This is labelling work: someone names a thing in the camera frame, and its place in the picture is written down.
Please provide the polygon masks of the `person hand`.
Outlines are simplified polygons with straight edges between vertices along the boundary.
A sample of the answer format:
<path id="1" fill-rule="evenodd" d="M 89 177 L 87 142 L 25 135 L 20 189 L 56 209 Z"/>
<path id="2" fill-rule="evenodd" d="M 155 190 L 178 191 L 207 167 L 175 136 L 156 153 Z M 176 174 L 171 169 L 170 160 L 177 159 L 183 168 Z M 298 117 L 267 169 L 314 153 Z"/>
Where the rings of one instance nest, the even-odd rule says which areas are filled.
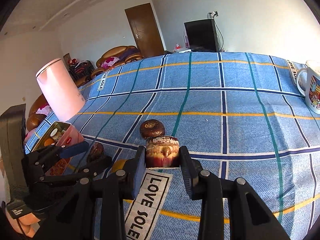
<path id="1" fill-rule="evenodd" d="M 27 237 L 33 238 L 36 231 L 33 225 L 37 224 L 40 220 L 34 216 L 32 213 L 29 213 L 25 216 L 20 217 L 19 219 L 13 219 L 8 211 L 5 211 L 6 217 L 12 226 L 12 228 L 20 234 L 25 234 Z"/>

